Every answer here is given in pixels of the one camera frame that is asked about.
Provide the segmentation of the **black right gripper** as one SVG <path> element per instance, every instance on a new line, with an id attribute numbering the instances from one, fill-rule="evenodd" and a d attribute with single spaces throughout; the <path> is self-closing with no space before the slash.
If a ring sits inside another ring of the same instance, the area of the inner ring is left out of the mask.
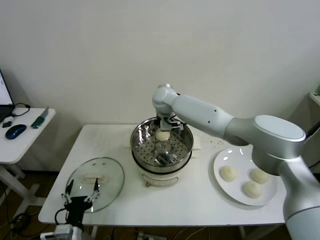
<path id="1" fill-rule="evenodd" d="M 163 117 L 160 119 L 160 129 L 161 131 L 171 131 L 171 122 L 167 117 Z"/>

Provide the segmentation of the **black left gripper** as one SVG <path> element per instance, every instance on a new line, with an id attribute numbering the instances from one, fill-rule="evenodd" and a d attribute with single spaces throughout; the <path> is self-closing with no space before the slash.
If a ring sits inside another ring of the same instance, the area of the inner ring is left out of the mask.
<path id="1" fill-rule="evenodd" d="M 92 201 L 100 195 L 100 185 L 98 178 L 96 178 L 93 193 L 90 196 L 74 196 L 70 197 L 73 188 L 74 180 L 66 186 L 64 193 L 61 194 L 61 198 L 64 200 L 64 207 L 67 210 L 67 224 L 81 224 L 83 221 L 84 213 L 86 210 L 92 207 Z"/>

